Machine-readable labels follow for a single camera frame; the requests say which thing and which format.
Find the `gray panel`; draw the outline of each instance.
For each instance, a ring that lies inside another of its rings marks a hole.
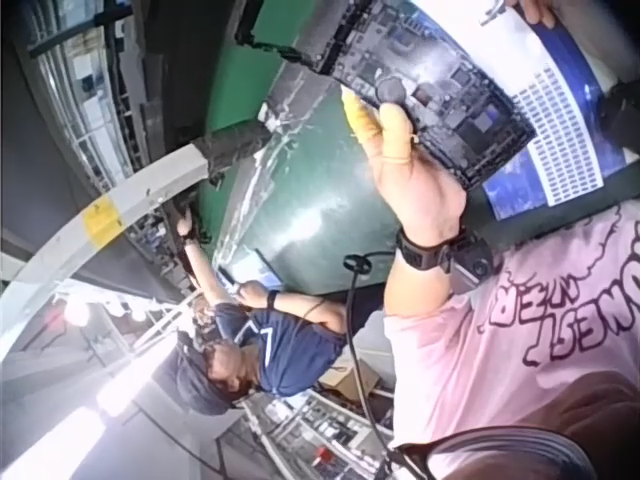
[[[35,253],[95,198],[57,148],[12,46],[2,42],[2,230]],[[180,294],[126,238],[79,271],[96,285],[160,300]]]

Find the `navy blue t-shirt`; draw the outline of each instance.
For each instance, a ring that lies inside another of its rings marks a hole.
[[[235,317],[237,325],[242,316],[248,321],[239,343],[257,342],[260,346],[260,387],[281,397],[310,388],[333,365],[345,345],[344,335],[288,313],[254,310],[247,315],[236,305],[216,307],[219,322],[230,323]]]

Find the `person in navy shirt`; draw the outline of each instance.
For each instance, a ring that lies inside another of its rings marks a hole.
[[[189,212],[177,224],[191,271],[223,337],[200,349],[179,343],[174,377],[195,411],[219,415],[253,390],[289,397],[310,388],[333,365],[345,345],[341,303],[290,292],[268,291],[251,281],[239,286],[237,302],[218,282],[209,259],[191,233]],[[354,332],[382,297],[358,311]]]

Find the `green work surface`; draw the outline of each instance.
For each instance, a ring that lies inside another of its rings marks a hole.
[[[274,139],[272,148],[278,143]],[[351,136],[337,87],[276,159],[272,189],[246,228],[231,269],[257,248],[289,288],[311,294],[347,288],[351,274],[343,257],[391,250],[397,223]],[[390,262],[376,260],[360,284],[384,281]]]
[[[254,30],[256,38],[292,44],[314,6],[313,0],[266,0]],[[216,67],[207,128],[218,130],[255,118],[281,65],[282,61],[275,54],[239,47],[229,40]],[[213,239],[211,246],[219,236],[236,172],[237,168],[234,168],[227,173],[219,191],[204,182],[200,186],[200,211]]]

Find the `pink t-shirt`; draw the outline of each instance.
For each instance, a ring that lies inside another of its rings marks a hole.
[[[472,296],[385,319],[394,444],[513,424],[589,372],[640,386],[639,319],[640,202],[509,252]]]

